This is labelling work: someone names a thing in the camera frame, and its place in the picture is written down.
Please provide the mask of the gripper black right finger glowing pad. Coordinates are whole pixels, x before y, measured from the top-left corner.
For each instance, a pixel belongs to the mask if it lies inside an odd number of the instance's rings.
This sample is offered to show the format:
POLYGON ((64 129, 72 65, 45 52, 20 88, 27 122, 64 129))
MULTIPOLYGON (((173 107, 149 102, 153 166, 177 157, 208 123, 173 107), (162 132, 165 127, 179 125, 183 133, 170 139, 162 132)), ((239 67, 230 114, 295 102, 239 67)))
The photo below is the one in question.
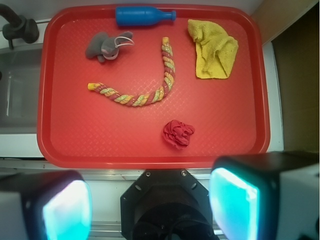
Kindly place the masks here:
POLYGON ((209 202, 229 240, 317 240, 320 155, 275 151, 213 163, 209 202))

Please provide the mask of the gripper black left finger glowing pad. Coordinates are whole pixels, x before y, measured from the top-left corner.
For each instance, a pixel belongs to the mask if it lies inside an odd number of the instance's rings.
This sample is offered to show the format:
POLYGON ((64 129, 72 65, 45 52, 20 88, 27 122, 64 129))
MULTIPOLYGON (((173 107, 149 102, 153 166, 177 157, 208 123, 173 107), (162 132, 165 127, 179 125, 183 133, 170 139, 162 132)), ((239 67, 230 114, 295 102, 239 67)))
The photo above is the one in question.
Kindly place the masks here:
POLYGON ((1 174, 2 240, 86 240, 91 226, 90 187, 77 171, 1 174))

